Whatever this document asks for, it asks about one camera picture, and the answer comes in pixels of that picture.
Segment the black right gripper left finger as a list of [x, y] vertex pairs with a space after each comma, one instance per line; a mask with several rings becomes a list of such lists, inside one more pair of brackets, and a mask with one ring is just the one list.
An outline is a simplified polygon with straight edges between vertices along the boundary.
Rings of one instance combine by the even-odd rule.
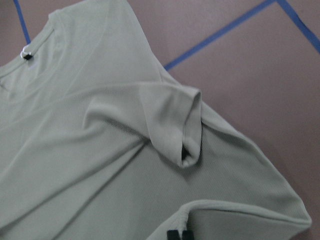
[[167, 240], [179, 240], [178, 230], [168, 230], [166, 232]]

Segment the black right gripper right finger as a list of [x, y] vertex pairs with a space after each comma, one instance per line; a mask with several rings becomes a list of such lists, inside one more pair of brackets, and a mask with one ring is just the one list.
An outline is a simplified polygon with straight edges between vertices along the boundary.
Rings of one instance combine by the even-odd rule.
[[184, 230], [182, 232], [182, 240], [195, 240], [193, 231], [192, 230]]

